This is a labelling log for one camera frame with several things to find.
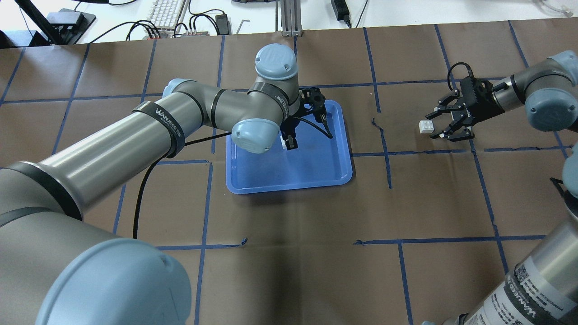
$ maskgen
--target black cable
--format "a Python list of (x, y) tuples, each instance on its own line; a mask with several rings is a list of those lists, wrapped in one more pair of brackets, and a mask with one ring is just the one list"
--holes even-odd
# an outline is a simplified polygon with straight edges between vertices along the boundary
[(114, 26), (113, 28), (107, 30), (106, 32), (102, 33), (99, 37), (91, 40), (88, 44), (92, 44), (92, 43), (96, 42), (99, 38), (101, 38), (101, 37), (105, 36), (106, 34), (112, 32), (114, 29), (116, 29), (116, 28), (118, 28), (118, 27), (121, 27), (121, 26), (126, 25), (126, 24), (135, 24), (135, 23), (136, 23), (135, 21), (126, 21), (126, 22), (124, 22), (124, 23), (122, 23), (122, 24), (118, 24), (118, 25)]
[(363, 12), (365, 11), (365, 7), (367, 7), (368, 2), (369, 2), (369, 0), (365, 0), (365, 4), (363, 5), (363, 10), (361, 10), (360, 18), (357, 20), (357, 25), (355, 25), (356, 28), (360, 26), (361, 17), (363, 17)]
[(158, 38), (161, 38), (161, 32), (158, 30), (158, 27), (155, 24), (153, 24), (152, 21), (146, 20), (146, 19), (141, 19), (141, 20), (137, 20), (136, 23), (148, 23), (148, 24), (150, 24), (151, 30), (152, 30), (152, 28), (154, 28), (154, 32), (156, 32), (156, 35), (158, 36)]
[[(208, 140), (212, 140), (212, 139), (217, 139), (217, 138), (221, 138), (222, 136), (226, 136), (231, 134), (230, 132), (226, 132), (226, 133), (222, 133), (222, 134), (218, 134), (218, 135), (214, 135), (214, 136), (209, 136), (207, 138), (202, 138), (202, 139), (198, 139), (198, 140), (193, 140), (193, 141), (189, 141), (185, 143), (185, 146), (188, 145), (193, 145), (195, 143), (199, 143), (199, 142), (203, 142), (203, 141), (208, 141)], [(151, 164), (151, 166), (147, 169), (146, 173), (144, 173), (144, 177), (142, 182), (140, 183), (140, 188), (139, 188), (139, 194), (136, 198), (136, 207), (135, 207), (135, 218), (133, 219), (132, 222), (132, 237), (133, 239), (136, 239), (138, 237), (138, 233), (139, 233), (139, 218), (140, 218), (140, 206), (142, 205), (142, 201), (143, 201), (143, 194), (145, 193), (145, 186), (146, 186), (146, 182), (149, 179), (150, 174), (153, 172), (153, 169), (156, 165), (158, 165), (158, 163), (165, 157), (166, 155), (162, 156), (161, 158), (157, 159), (155, 162), (153, 162)]]
[(311, 122), (310, 120), (304, 119), (303, 117), (298, 117), (298, 116), (290, 116), (290, 117), (309, 124), (310, 126), (316, 128), (319, 132), (323, 133), (327, 138), (333, 139), (333, 135), (331, 134), (331, 131), (329, 131), (328, 127), (325, 127), (325, 131), (323, 131), (323, 129), (320, 128), (317, 124)]
[(206, 15), (206, 14), (199, 14), (199, 15), (197, 15), (197, 16), (191, 16), (191, 18), (189, 18), (189, 20), (188, 20), (188, 26), (189, 26), (189, 28), (191, 28), (191, 29), (194, 30), (194, 31), (197, 30), (197, 26), (196, 26), (195, 23), (197, 22), (197, 18), (199, 18), (199, 17), (205, 17), (205, 18), (207, 18), (207, 19), (211, 22), (211, 24), (213, 25), (213, 27), (214, 27), (215, 31), (217, 32), (217, 34), (220, 34), (220, 33), (219, 33), (219, 30), (218, 30), (218, 27), (217, 27), (217, 22), (216, 22), (212, 17), (210, 17), (210, 16), (208, 16), (208, 15)]
[(447, 86), (450, 88), (450, 91), (454, 90), (454, 89), (452, 88), (452, 86), (451, 86), (451, 83), (450, 83), (451, 71), (452, 71), (455, 67), (457, 67), (458, 65), (463, 65), (463, 66), (465, 66), (466, 69), (468, 70), (468, 75), (469, 75), (470, 77), (473, 77), (472, 67), (470, 67), (469, 64), (467, 64), (467, 63), (465, 63), (465, 62), (458, 62), (458, 63), (452, 65), (451, 68), (447, 71)]
[(32, 31), (30, 31), (30, 27), (28, 27), (28, 22), (26, 21), (26, 17), (24, 17), (24, 13), (22, 12), (22, 8), (18, 7), (20, 9), (20, 14), (22, 15), (22, 19), (24, 19), (24, 24), (26, 24), (26, 29), (28, 30), (28, 32), (30, 33), (30, 37), (34, 38), (34, 36), (32, 36)]
[(153, 34), (152, 34), (152, 33), (153, 33), (153, 29), (151, 28), (151, 26), (145, 25), (145, 24), (143, 24), (143, 23), (134, 23), (134, 24), (132, 25), (131, 29), (128, 31), (128, 34), (127, 34), (127, 37), (126, 37), (125, 40), (131, 40), (132, 31), (133, 31), (136, 27), (138, 27), (138, 26), (144, 27), (144, 29), (146, 30), (146, 32), (147, 32), (148, 35), (149, 35), (149, 38), (153, 38)]
[(177, 28), (178, 28), (179, 26), (181, 26), (181, 25), (183, 25), (184, 29), (187, 31), (187, 34), (188, 34), (188, 27), (187, 27), (187, 25), (186, 25), (185, 23), (178, 23), (178, 24), (175, 25), (175, 29), (173, 30), (173, 38), (177, 36)]
[(136, 0), (131, 0), (128, 2), (124, 2), (124, 3), (109, 3), (109, 5), (111, 5), (111, 6), (124, 6), (124, 5), (128, 5), (130, 3), (133, 3), (133, 2), (136, 2)]

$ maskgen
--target keyboard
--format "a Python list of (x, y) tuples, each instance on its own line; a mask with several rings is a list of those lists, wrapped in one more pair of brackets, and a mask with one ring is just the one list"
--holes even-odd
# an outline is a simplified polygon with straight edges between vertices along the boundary
[(184, 7), (188, 0), (153, 0), (147, 20), (160, 31), (172, 33), (177, 23), (182, 22)]

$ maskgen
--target white lego brick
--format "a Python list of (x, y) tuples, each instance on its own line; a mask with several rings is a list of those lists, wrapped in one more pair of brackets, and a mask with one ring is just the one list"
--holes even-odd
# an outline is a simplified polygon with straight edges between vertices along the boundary
[(434, 121), (424, 120), (420, 121), (420, 133), (433, 133), (434, 132)]

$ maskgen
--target metal stand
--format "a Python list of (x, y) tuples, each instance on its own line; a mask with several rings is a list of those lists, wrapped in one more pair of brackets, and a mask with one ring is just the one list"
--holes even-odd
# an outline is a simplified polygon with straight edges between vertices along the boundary
[(301, 0), (281, 0), (283, 36), (301, 36)]

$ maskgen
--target blue tray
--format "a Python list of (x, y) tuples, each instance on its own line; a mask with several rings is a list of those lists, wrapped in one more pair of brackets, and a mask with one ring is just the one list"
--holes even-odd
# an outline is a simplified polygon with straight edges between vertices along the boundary
[[(326, 101), (325, 107), (333, 139), (328, 139), (312, 126), (301, 122), (295, 130), (299, 148), (285, 150), (281, 146), (281, 139), (277, 138), (268, 152), (254, 154), (237, 147), (228, 136), (229, 191), (247, 194), (343, 185), (349, 182), (353, 170), (341, 106), (335, 101)], [(305, 118), (315, 123), (313, 115)]]

